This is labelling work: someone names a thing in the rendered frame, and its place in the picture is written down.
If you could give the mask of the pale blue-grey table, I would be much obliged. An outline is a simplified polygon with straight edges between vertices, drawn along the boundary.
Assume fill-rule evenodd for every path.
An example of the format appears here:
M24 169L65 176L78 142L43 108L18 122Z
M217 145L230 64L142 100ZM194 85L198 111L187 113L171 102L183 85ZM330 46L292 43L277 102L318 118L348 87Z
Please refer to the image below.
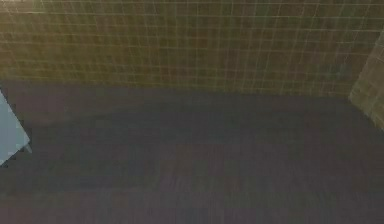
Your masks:
M23 149L32 152L30 138L0 91L0 166Z

